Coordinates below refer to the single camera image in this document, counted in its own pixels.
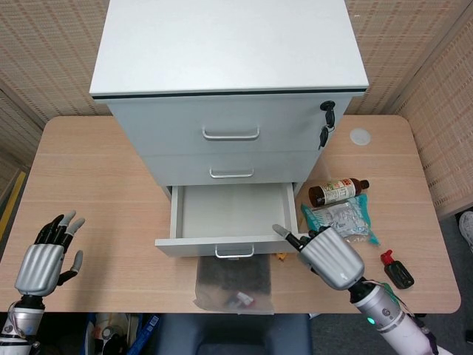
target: textured wall panel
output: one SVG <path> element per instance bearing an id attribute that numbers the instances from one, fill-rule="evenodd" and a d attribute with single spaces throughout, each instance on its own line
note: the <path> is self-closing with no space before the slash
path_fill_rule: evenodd
<path id="1" fill-rule="evenodd" d="M 30 165 L 40 137 L 41 129 L 0 91 L 0 152 Z"/>
<path id="2" fill-rule="evenodd" d="M 350 114 L 379 114 L 460 0 L 346 0 L 370 88 Z"/>
<path id="3" fill-rule="evenodd" d="M 398 100 L 440 217 L 473 204 L 473 16 Z"/>
<path id="4" fill-rule="evenodd" d="M 88 94 L 105 14 L 97 0 L 0 0 L 0 78 L 44 122 L 109 113 Z"/>
<path id="5" fill-rule="evenodd" d="M 18 168 L 0 158 L 0 196 Z"/>

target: white drawer cabinet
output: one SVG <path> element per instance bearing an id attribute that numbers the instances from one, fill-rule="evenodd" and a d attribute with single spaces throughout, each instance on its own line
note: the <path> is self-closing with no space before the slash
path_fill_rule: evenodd
<path id="1" fill-rule="evenodd" d="M 343 0 L 110 0 L 90 93 L 173 186 L 156 246 L 249 257 L 292 251 L 271 226 L 367 85 Z"/>

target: wooden table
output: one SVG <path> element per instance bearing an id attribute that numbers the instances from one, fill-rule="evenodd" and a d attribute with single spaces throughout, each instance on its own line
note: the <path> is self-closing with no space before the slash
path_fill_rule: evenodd
<path id="1" fill-rule="evenodd" d="M 371 144 L 350 141 L 356 127 L 371 132 Z M 382 247 L 354 245 L 365 275 L 388 280 L 380 254 L 391 248 L 415 278 L 411 289 L 398 291 L 414 312 L 456 311 L 460 295 L 409 124 L 399 116 L 345 116 L 324 162 L 332 178 L 370 181 L 372 229 Z M 317 174 L 314 169 L 312 177 Z M 303 187 L 298 210 L 313 184 Z M 154 239 L 169 235 L 170 206 L 113 118 L 53 119 L 0 263 L 0 310 L 18 299 L 16 275 L 40 228 L 76 209 L 86 224 L 64 268 L 78 249 L 84 250 L 84 264 L 74 280 L 45 298 L 48 311 L 201 312 L 193 303 L 197 258 L 172 259 L 154 247 Z M 271 258 L 271 282 L 276 312 L 356 312 L 347 292 L 330 289 L 295 254 L 284 262 Z"/>

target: bottle label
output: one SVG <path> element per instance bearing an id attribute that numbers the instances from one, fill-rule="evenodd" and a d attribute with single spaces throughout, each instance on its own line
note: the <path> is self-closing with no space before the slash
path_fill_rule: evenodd
<path id="1" fill-rule="evenodd" d="M 354 197 L 356 193 L 355 184 L 350 179 L 339 180 L 320 187 L 324 192 L 326 205 Z"/>

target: brown bottle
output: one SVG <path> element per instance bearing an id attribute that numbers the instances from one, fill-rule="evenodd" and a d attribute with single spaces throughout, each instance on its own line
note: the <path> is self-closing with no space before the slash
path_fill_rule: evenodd
<path id="1" fill-rule="evenodd" d="M 358 196 L 362 190 L 369 187 L 370 183 L 368 180 L 343 179 L 326 183 L 322 186 L 311 187 L 309 189 L 309 198 L 312 205 L 318 207 Z"/>

